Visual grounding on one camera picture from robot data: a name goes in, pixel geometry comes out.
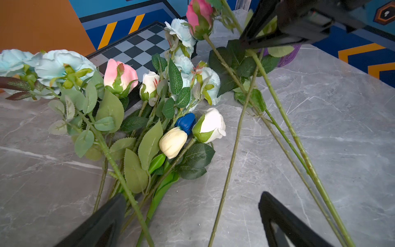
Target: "orange wall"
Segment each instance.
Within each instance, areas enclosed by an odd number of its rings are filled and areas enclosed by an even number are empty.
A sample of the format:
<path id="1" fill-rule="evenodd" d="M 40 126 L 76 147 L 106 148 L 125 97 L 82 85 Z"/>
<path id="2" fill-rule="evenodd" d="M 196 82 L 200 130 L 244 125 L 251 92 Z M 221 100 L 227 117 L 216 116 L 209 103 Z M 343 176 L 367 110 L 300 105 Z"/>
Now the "orange wall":
<path id="1" fill-rule="evenodd" d="M 2 0 L 0 9 L 0 51 L 95 51 L 69 0 Z"/>

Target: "yellow stripe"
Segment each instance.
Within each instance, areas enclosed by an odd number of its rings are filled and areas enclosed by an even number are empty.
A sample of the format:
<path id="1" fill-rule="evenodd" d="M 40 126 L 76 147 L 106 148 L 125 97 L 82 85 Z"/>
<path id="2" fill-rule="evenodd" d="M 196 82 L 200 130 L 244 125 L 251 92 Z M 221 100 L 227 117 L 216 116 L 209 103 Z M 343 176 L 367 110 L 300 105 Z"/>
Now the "yellow stripe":
<path id="1" fill-rule="evenodd" d="M 102 40 L 100 41 L 100 45 L 99 45 L 98 49 L 101 49 L 101 48 L 105 47 L 106 45 L 108 45 L 108 43 L 110 42 L 111 36 L 113 35 L 116 25 L 117 25 L 117 21 L 107 24 L 107 27 L 105 28 L 105 31 L 104 31 Z"/>
<path id="2" fill-rule="evenodd" d="M 360 54 L 360 53 L 365 53 L 365 52 L 370 52 L 370 51 L 377 51 L 385 49 L 384 46 L 378 45 L 376 43 L 368 44 L 368 45 L 362 45 L 342 51 L 338 51 L 339 59 L 342 60 L 343 62 L 348 63 L 348 56 L 350 55 L 355 55 L 355 54 Z"/>
<path id="3" fill-rule="evenodd" d="M 380 71 L 395 70 L 395 62 L 368 66 L 368 74 L 380 79 Z"/>
<path id="4" fill-rule="evenodd" d="M 134 31 L 139 30 L 140 24 L 143 21 L 144 16 L 145 16 L 145 14 L 136 16 L 136 19 L 134 19 L 133 25 L 129 31 L 129 34 L 133 33 Z"/>

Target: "bouquet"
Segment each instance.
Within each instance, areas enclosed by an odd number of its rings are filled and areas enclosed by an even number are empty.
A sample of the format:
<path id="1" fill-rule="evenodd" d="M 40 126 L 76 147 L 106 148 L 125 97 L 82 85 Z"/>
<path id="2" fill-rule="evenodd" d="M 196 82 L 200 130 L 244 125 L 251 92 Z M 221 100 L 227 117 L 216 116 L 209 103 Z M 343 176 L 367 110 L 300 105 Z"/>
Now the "bouquet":
<path id="1" fill-rule="evenodd" d="M 69 135 L 79 157 L 103 160 L 94 212 L 109 175 L 115 179 L 109 199 L 122 193 L 128 203 L 122 231 L 135 216 L 141 225 L 137 246 L 144 238 L 149 246 L 154 246 L 148 225 L 167 190 L 180 178 L 203 176 L 215 155 L 213 142 L 226 136 L 226 124 L 216 108 L 208 109 L 199 118 L 193 110 L 200 103 L 215 106 L 222 94 L 233 91 L 234 99 L 243 105 L 243 110 L 209 246 L 213 244 L 220 219 L 247 108 L 259 116 L 274 135 L 341 244 L 353 246 L 267 76 L 276 67 L 291 62 L 300 46 L 246 50 L 239 40 L 229 40 L 227 47 L 215 47 L 209 38 L 214 20 L 232 32 L 234 29 L 239 33 L 243 31 L 225 0 L 192 0 L 186 16 L 188 21 L 174 19 L 171 24 L 166 23 L 165 34 L 170 49 L 164 57 L 152 55 L 156 72 L 147 71 L 141 83 L 131 66 L 114 59 L 108 61 L 102 78 L 87 58 L 73 51 L 42 51 L 33 55 L 13 49 L 0 55 L 0 88 L 11 94 L 9 100 L 53 99 L 48 105 L 59 115 L 59 120 L 49 127 L 49 132 Z M 249 12 L 245 24 L 251 16 L 252 12 Z M 276 27 L 274 18 L 261 34 L 268 34 Z M 191 55 L 196 40 L 207 41 L 212 50 L 208 61 L 194 65 Z M 263 76 L 299 151 L 267 110 L 255 84 L 255 79 L 260 76 Z M 143 103 L 141 109 L 125 117 L 128 94 L 135 87 L 139 87 Z M 325 205 L 313 193 L 272 126 L 296 154 Z M 123 132 L 124 137 L 116 140 L 115 132 Z M 146 203 L 149 203 L 149 210 L 143 215 L 140 209 Z"/>

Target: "blue rose bud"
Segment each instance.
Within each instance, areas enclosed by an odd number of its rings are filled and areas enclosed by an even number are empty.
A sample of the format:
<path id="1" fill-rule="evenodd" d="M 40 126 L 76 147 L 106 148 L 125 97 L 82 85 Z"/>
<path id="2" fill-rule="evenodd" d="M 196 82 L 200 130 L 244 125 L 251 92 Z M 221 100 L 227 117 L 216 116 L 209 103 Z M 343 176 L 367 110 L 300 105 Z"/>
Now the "blue rose bud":
<path id="1" fill-rule="evenodd" d="M 176 126 L 180 127 L 187 135 L 192 133 L 192 127 L 196 123 L 196 117 L 193 113 L 188 113 L 183 117 L 180 117 L 175 123 Z"/>

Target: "purple object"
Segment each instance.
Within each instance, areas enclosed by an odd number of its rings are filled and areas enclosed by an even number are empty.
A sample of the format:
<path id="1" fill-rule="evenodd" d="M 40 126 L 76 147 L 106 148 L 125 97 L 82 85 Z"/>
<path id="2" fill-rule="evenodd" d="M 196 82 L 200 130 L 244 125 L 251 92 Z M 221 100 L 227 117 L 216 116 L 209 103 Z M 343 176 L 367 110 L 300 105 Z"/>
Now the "purple object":
<path id="1" fill-rule="evenodd" d="M 287 65 L 290 62 L 292 62 L 292 60 L 296 57 L 296 54 L 299 51 L 301 46 L 302 46 L 301 44 L 293 45 L 293 47 L 294 47 L 293 51 L 290 54 L 280 58 L 280 61 L 278 62 L 277 67 L 282 67 L 282 66 Z M 269 52 L 267 51 L 267 48 L 265 48 L 265 50 L 263 51 L 263 55 L 264 56 L 269 55 Z"/>

